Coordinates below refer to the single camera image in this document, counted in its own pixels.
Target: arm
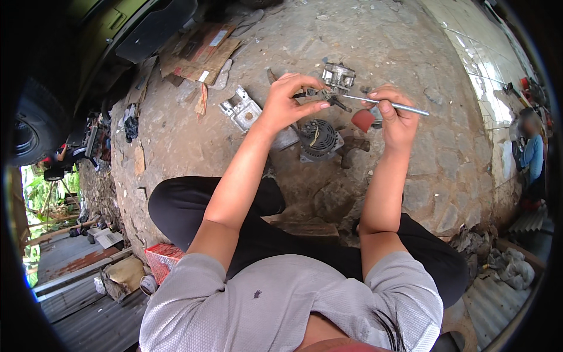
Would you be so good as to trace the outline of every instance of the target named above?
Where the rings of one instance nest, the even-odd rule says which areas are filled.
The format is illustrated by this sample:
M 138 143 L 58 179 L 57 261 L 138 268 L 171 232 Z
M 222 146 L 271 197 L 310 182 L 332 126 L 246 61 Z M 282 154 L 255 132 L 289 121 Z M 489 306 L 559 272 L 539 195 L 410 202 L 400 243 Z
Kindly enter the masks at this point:
M 381 101 L 378 107 L 383 116 L 385 150 L 373 172 L 361 213 L 359 235 L 364 279 L 389 253 L 407 251 L 397 231 L 410 148 L 418 124 L 417 114 L 395 110 L 391 106 L 390 101 L 409 106 L 413 103 L 390 84 L 377 88 L 368 96 Z
M 62 152 L 60 154 L 57 154 L 57 160 L 58 161 L 64 160 L 67 148 L 68 148 L 68 144 L 65 144 L 65 147 L 62 149 Z
M 229 268 L 275 136 L 300 118 L 330 106 L 326 101 L 300 105 L 291 97 L 302 86 L 324 88 L 314 77 L 288 73 L 272 84 L 262 114 L 211 196 L 188 253 L 206 254 L 218 260 L 225 271 Z

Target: car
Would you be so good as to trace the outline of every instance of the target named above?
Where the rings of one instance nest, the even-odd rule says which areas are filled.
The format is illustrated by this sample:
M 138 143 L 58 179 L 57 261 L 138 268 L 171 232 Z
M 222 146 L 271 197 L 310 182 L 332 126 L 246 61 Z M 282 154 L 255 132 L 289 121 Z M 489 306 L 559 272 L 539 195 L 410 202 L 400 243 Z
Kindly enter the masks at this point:
M 88 119 L 109 118 L 127 94 L 135 64 L 210 7 L 203 0 L 72 0 L 50 20 L 56 35 L 34 48 L 15 114 L 12 164 L 35 164 L 63 143 L 80 146 Z

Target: black pants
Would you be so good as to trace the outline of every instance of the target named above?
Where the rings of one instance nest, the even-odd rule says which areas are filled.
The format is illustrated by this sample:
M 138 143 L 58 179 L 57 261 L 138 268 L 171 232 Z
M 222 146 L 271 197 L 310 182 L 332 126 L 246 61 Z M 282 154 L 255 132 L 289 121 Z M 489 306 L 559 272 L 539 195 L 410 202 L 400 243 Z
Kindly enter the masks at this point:
M 161 182 L 149 200 L 149 215 L 162 233 L 184 252 L 198 231 L 205 208 L 219 177 L 178 177 Z M 320 260 L 346 278 L 363 281 L 360 250 L 309 242 L 290 235 L 261 219 L 285 209 L 282 193 L 271 178 L 260 182 L 251 209 L 240 230 L 227 279 L 264 258 L 298 254 Z M 401 214 L 399 238 L 410 254 L 433 277 L 444 307 L 453 305 L 464 293 L 468 269 L 464 258 L 407 214 Z

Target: blue shirt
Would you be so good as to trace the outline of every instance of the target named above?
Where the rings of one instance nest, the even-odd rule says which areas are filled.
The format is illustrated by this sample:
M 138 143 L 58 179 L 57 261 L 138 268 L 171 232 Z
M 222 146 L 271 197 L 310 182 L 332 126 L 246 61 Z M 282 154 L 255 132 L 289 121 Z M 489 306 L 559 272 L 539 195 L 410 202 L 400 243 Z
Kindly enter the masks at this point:
M 542 173 L 543 139 L 540 135 L 530 139 L 524 147 L 520 157 L 520 166 L 530 165 L 530 183 L 534 182 Z

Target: alternator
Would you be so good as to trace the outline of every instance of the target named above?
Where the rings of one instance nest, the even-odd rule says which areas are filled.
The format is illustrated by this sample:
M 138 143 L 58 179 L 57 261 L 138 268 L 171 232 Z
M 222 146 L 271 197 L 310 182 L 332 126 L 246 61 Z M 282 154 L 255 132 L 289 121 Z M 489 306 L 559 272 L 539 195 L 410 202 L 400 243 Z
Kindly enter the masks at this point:
M 344 145 L 340 133 L 330 123 L 321 119 L 306 122 L 299 129 L 301 156 L 299 161 L 310 163 L 330 159 Z

